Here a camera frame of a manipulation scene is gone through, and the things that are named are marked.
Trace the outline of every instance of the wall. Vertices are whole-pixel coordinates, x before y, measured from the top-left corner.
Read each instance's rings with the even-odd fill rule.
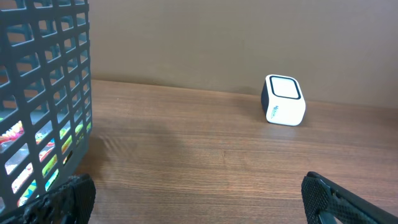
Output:
[[[398,107],[396,0],[91,0],[97,79]]]

